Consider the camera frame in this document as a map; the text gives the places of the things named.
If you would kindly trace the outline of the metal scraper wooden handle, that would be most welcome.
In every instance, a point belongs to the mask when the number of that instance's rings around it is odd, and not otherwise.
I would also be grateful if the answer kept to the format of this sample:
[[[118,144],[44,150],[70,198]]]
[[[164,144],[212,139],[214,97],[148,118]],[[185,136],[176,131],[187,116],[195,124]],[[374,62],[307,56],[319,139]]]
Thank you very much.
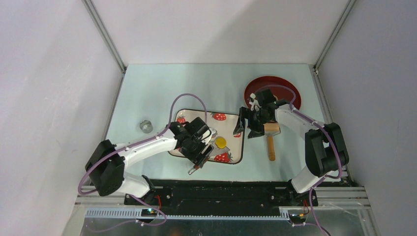
[[[188,174],[191,175],[193,174],[195,171],[197,171],[198,169],[201,169],[203,167],[203,165],[209,160],[210,157],[212,156],[217,156],[219,154],[223,154],[226,152],[229,152],[230,149],[228,147],[225,147],[223,149],[219,149],[215,143],[211,142],[210,146],[208,146],[202,153],[201,155],[203,156],[200,160],[197,161],[197,163],[188,171]]]

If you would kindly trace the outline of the yellow dough piece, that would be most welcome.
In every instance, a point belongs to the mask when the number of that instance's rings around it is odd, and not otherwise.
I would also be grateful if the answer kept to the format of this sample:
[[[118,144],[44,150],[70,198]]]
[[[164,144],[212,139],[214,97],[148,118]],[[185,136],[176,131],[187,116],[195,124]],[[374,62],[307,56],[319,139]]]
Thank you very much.
[[[214,141],[215,145],[219,148],[219,149],[223,149],[227,146],[227,141],[225,138],[223,137],[218,137],[215,141]]]

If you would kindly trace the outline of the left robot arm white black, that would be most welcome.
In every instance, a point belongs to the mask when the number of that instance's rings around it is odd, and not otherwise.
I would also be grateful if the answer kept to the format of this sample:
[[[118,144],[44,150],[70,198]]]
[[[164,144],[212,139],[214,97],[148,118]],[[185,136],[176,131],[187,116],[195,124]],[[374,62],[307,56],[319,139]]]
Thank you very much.
[[[188,172],[191,175],[208,161],[214,150],[211,143],[214,133],[214,128],[197,117],[185,124],[171,122],[156,136],[135,143],[114,145],[110,140],[101,141],[85,165],[84,178],[89,178],[95,189],[84,192],[79,187],[78,192],[84,196],[96,192],[102,197],[115,192],[129,194],[149,205],[155,200],[152,182],[147,176],[133,175],[127,169],[176,149],[193,164]]]

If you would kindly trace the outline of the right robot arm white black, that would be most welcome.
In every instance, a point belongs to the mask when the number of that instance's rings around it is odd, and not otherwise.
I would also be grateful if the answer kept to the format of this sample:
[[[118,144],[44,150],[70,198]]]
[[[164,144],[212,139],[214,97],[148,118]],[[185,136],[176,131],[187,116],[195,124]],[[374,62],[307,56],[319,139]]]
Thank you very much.
[[[268,87],[250,95],[249,107],[240,107],[234,134],[249,128],[248,138],[265,135],[267,124],[277,123],[293,130],[304,140],[306,166],[290,183],[286,192],[288,203],[300,205],[305,192],[317,187],[326,178],[339,179],[349,154],[340,126],[319,122],[297,109],[291,100],[276,99]]]

